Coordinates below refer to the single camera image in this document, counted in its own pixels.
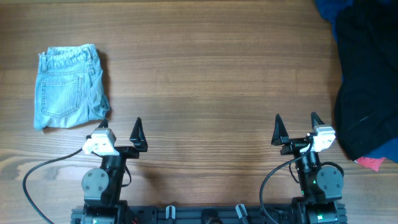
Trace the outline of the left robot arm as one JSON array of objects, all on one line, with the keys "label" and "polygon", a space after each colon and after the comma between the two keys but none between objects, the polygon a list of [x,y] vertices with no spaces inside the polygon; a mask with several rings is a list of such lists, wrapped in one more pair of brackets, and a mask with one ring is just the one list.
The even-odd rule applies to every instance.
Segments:
[{"label": "left robot arm", "polygon": [[131,146],[115,146],[116,136],[104,119],[91,135],[86,137],[82,149],[85,154],[101,158],[99,168],[89,170],[82,178],[84,191],[83,211],[71,217],[72,223],[117,224],[135,223],[136,219],[125,200],[120,199],[124,174],[128,174],[126,161],[137,159],[148,150],[142,120],[136,119],[129,140]]}]

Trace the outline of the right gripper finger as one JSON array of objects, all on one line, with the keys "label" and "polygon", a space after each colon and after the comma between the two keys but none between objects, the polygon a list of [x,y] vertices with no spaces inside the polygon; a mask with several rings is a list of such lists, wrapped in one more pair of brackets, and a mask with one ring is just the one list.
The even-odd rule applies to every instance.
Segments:
[{"label": "right gripper finger", "polygon": [[289,141],[289,135],[285,128],[284,122],[280,114],[276,114],[275,127],[274,127],[274,133],[272,135],[271,144],[273,146],[280,146],[283,144],[287,144],[288,141]]},{"label": "right gripper finger", "polygon": [[311,113],[312,128],[320,127],[325,123],[320,119],[316,112]]}]

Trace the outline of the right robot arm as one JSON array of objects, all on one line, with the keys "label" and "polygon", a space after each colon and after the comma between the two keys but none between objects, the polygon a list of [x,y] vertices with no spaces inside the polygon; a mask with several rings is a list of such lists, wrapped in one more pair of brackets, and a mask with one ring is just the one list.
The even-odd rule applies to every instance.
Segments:
[{"label": "right robot arm", "polygon": [[321,162],[318,153],[328,149],[335,140],[335,130],[319,116],[311,114],[312,131],[303,138],[290,138],[279,114],[271,144],[281,146],[280,154],[292,155],[302,195],[292,199],[289,223],[347,223],[342,199],[344,171],[333,162]]}]

